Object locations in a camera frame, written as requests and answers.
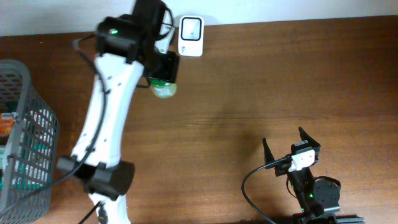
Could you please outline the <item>green 3M gloves package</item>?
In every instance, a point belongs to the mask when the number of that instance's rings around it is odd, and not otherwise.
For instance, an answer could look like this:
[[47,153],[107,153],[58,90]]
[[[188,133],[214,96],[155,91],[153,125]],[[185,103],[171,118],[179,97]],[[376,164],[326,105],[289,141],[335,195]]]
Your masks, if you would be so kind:
[[46,109],[27,113],[22,125],[19,159],[14,171],[19,176],[12,180],[12,187],[19,190],[36,190],[51,182],[53,159],[53,116]]

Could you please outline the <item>orange snack packet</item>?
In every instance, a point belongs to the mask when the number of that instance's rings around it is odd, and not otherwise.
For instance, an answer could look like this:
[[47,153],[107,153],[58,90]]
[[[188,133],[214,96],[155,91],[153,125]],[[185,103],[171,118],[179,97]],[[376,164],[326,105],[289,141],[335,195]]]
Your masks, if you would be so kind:
[[5,137],[10,135],[14,123],[15,123],[15,113],[1,113],[0,119],[0,136]]

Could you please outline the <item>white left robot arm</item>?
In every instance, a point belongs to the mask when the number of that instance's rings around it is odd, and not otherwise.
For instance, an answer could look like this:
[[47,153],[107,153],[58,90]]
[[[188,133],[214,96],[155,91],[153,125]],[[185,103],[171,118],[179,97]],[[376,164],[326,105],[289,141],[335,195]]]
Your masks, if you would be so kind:
[[176,81],[180,58],[169,50],[174,33],[163,1],[136,1],[131,13],[98,24],[94,59],[81,53],[95,73],[93,92],[78,142],[57,169],[79,181],[100,223],[129,223],[126,194],[135,167],[121,159],[124,124],[141,79]]

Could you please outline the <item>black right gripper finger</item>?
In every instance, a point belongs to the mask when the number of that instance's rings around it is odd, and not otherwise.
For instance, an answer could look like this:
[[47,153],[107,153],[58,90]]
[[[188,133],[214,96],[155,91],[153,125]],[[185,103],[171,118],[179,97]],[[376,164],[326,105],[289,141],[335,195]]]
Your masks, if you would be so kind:
[[263,145],[263,148],[264,148],[264,162],[265,162],[265,164],[274,162],[275,159],[274,159],[274,156],[273,156],[273,154],[272,154],[272,152],[271,152],[271,150],[269,148],[269,145],[267,143],[266,138],[262,139],[262,145]]
[[314,140],[314,138],[312,138],[309,134],[307,134],[301,126],[298,127],[298,131],[301,140],[307,141],[311,147],[320,147],[320,144],[316,140]]

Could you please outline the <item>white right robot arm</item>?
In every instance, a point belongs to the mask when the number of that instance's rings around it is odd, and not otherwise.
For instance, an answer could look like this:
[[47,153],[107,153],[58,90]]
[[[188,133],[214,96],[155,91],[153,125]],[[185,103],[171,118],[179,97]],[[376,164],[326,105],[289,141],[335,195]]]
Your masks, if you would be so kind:
[[310,170],[318,162],[321,145],[299,127],[300,142],[290,147],[290,153],[275,159],[264,138],[266,169],[274,169],[277,177],[285,175],[293,190],[301,213],[292,215],[291,223],[364,223],[363,217],[339,217],[341,182],[327,176],[314,176]]

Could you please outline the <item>green lid jar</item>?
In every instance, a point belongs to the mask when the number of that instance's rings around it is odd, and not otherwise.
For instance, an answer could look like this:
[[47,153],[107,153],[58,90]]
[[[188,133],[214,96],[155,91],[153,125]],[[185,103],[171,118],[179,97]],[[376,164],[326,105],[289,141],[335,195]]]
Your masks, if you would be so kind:
[[150,80],[150,87],[154,95],[159,98],[170,98],[177,92],[176,84],[162,80]]

